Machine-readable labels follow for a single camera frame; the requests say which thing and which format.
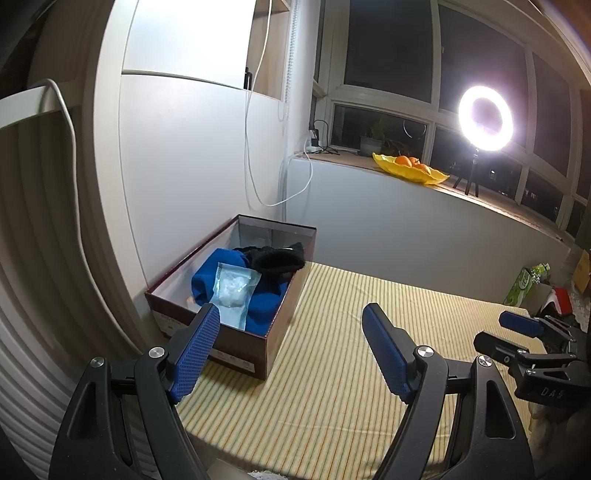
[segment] window sill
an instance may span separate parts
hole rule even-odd
[[[309,156],[314,160],[325,161],[348,167],[362,168],[364,170],[372,170],[381,175],[396,178],[379,168],[372,158],[360,157],[347,151],[339,151],[339,153],[340,155],[310,154]],[[482,186],[480,187],[480,196],[478,198],[474,197],[473,195],[467,196],[464,194],[466,181],[463,180],[460,185],[458,185],[457,189],[453,188],[454,181],[455,179],[451,177],[442,184],[427,186],[427,188],[437,190],[438,192],[451,195],[458,199],[472,202],[476,205],[492,210],[500,215],[504,215],[513,220],[521,222],[531,228],[535,228],[536,230],[545,233],[548,236],[564,242],[566,245],[571,245],[573,243],[572,237],[570,235],[561,231],[556,224],[546,220],[545,218],[542,218],[538,214],[535,214],[535,212],[529,208],[517,205],[513,200],[503,197],[497,192],[493,192]]]

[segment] black cloth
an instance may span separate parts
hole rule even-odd
[[[275,278],[293,274],[304,268],[304,246],[297,242],[287,248],[244,247],[235,248],[246,256],[246,266],[263,277]]]

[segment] clear plastic packet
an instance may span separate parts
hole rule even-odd
[[[220,311],[220,322],[239,330],[246,328],[246,314],[261,274],[249,268],[217,264],[213,303]]]

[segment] cardboard box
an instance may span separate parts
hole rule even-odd
[[[258,336],[221,325],[209,355],[210,359],[222,365],[265,380],[271,372],[308,278],[315,241],[316,228],[238,215],[163,275],[146,292],[146,298],[160,329],[171,336],[179,328],[189,325],[195,317],[195,311],[187,305],[187,299],[192,298],[191,278],[216,248],[284,248],[301,242],[307,264],[292,276],[267,335]]]
[[[581,253],[579,263],[577,264],[577,268],[574,269],[573,273],[574,286],[577,287],[577,290],[579,290],[583,294],[589,294],[590,274],[591,270],[589,268],[589,252],[583,250],[583,253]]]
[[[535,283],[519,308],[527,310],[531,317],[536,317],[551,293],[552,286],[545,283]]]

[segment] fruit bowl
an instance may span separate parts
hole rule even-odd
[[[395,157],[387,157],[385,155],[374,153],[374,160],[383,171],[401,179],[413,181],[414,183],[420,183],[422,185],[437,185],[449,178],[449,175],[445,175],[439,170],[435,170],[435,168],[431,168],[431,174],[428,174],[416,167],[399,165],[394,163],[394,160],[396,160]]]

